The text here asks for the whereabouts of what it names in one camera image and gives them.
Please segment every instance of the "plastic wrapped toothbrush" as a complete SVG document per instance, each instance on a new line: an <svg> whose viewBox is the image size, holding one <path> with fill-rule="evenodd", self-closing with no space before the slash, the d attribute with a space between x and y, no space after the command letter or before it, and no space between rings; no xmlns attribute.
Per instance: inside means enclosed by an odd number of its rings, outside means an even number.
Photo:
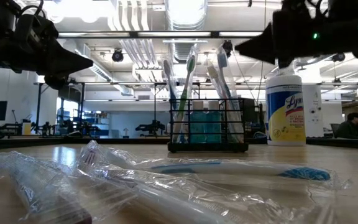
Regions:
<svg viewBox="0 0 358 224"><path fill-rule="evenodd" d="M127 151L113 149L91 141L82 148L81 159L92 159L103 164L114 164L123 169L144 170L161 174L233 174L277 176L291 179L334 181L335 174L330 170L309 166L278 164L244 160L220 159L139 159Z"/></svg>
<svg viewBox="0 0 358 224"><path fill-rule="evenodd" d="M126 182L137 195L136 202L171 222L303 223L304 217L315 209L287 208L255 194L231 192L184 177L122 169L106 163L106 156L95 148L82 151L78 168L98 179Z"/></svg>
<svg viewBox="0 0 358 224"><path fill-rule="evenodd" d="M222 99L236 99L237 92L236 86L234 84L234 79L231 74L231 69L227 62L227 56L222 47L217 49L216 56L218 59L218 68L217 71L213 64L210 61L206 61L204 64L207 66L208 74L211 77L211 81L215 86L216 91L218 92L219 97ZM229 123L229 130L234 136L236 142L244 142L244 135L239 133L244 133L244 128L241 125L241 114L239 112L240 106L237 100L228 100L226 101L226 106L229 110L238 110L227 112L227 120L234 123Z"/></svg>
<svg viewBox="0 0 358 224"><path fill-rule="evenodd" d="M124 183L95 179L18 152L0 153L0 178L10 178L27 209L22 220L36 223L92 223L135 197Z"/></svg>
<svg viewBox="0 0 358 224"><path fill-rule="evenodd" d="M186 76L185 86L183 87L183 92L180 97L180 103L179 103L180 111L175 116L175 121L183 121L183 117L185 114L184 109L186 106L186 100L189 99L191 96L191 89L193 86L193 74L196 69L197 58L198 58L198 47L197 45L194 45L191 47L189 56L187 58L187 63L186 63L187 76ZM183 126L184 125L182 125L181 123L173 124L173 133L179 133ZM178 137L179 137L178 134L174 134L172 137L172 142L178 142Z"/></svg>
<svg viewBox="0 0 358 224"><path fill-rule="evenodd" d="M167 80L170 99L175 100L177 98L177 82L175 80L175 75L173 73L172 60L170 60L170 58L165 58L163 60L163 71L164 71L165 78ZM177 109L176 101L173 102L172 108L174 110Z"/></svg>

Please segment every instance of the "blue mouthwash bottle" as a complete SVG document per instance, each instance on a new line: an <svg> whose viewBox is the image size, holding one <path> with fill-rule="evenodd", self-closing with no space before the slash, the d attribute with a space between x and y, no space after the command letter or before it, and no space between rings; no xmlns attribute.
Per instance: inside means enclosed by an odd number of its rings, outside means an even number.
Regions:
<svg viewBox="0 0 358 224"><path fill-rule="evenodd" d="M204 109L203 101L193 101L193 111L190 114L190 142L191 143L205 143L205 123L192 123L193 121L206 121L206 113L201 111Z"/></svg>
<svg viewBox="0 0 358 224"><path fill-rule="evenodd" d="M209 101L208 102L208 109L209 110L219 110L219 101ZM206 114L206 120L208 122L214 121L217 123L206 123L206 133L221 133L221 112L219 111L209 111ZM221 134L207 134L206 135L206 142L207 143L221 143L222 142L222 135Z"/></svg>

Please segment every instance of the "lysol logo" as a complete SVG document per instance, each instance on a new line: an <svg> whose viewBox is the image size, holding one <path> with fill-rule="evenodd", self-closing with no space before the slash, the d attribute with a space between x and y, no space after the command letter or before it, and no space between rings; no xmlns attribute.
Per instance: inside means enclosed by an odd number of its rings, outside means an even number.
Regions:
<svg viewBox="0 0 358 224"><path fill-rule="evenodd" d="M303 111L302 93L297 93L285 100L285 116L297 111Z"/></svg>

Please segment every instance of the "workbench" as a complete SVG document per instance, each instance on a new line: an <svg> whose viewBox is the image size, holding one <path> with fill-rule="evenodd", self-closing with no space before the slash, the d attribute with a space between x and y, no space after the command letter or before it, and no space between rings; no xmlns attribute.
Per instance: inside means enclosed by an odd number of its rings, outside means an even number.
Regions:
<svg viewBox="0 0 358 224"><path fill-rule="evenodd" d="M70 165L78 157L84 144L64 144L49 146L33 146L15 149L1 149L0 152L18 151L38 158L48 159ZM340 178L351 178L353 185L350 189L340 190L336 193L333 208L338 223L358 223L358 149L341 147L312 146L305 147L277 147L268 145L250 145L245 153L176 153L167 151L166 145L149 144L117 144L105 145L123 149L143 158L214 158L214 159L245 159L249 161L284 162L290 164L308 164L335 170ZM271 199L283 202L286 205L303 205L314 203L313 195L308 189L297 189L295 192L279 191L273 189L257 189L255 187L241 187L232 189L242 192L263 193ZM21 204L13 187L4 179L0 180L0 223L16 223L25 215L25 208ZM161 217L148 214L147 210L136 208L135 205L123 208L101 223L169 223Z"/></svg>

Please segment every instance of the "black wire basket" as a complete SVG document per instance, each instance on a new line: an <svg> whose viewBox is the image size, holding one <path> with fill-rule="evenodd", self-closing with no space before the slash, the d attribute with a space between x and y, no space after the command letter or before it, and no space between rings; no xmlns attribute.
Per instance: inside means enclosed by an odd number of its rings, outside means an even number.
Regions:
<svg viewBox="0 0 358 224"><path fill-rule="evenodd" d="M170 142L168 143L168 150L170 152L179 152L179 151L222 151L222 152L245 152L248 150L248 143L246 143L246 132L250 130L250 126L246 124L244 119L241 119L241 121L231 121L227 117L230 115L230 112L242 112L241 109L238 110L229 110L227 108L227 104L230 101L235 101L234 103L241 103L241 101L244 99L187 99L187 100L181 100L181 99L175 99L170 100ZM184 110L175 110L174 105L177 105L181 101L186 101L186 106ZM191 106L194 101L219 101L219 110L193 110L191 109ZM197 112L197 111L203 111L203 112L212 112L212 111L218 111L221 114L221 120L220 121L192 121L191 120L191 113ZM175 115L178 112L183 112L183 119L182 121L175 121ZM175 124L181 124L183 129L183 126L188 126L186 133L174 133L173 127ZM220 133L192 133L191 132L191 125L195 123L220 123L221 124L221 132ZM242 131L239 133L231 133L229 129L229 124L231 123L241 123ZM221 135L221 142L220 143L192 143L191 138L195 134L203 134L205 136L209 135ZM178 138L181 139L181 141L174 142L173 137L174 135L178 135ZM243 138L243 142L236 141L236 138L234 135L241 135Z"/></svg>

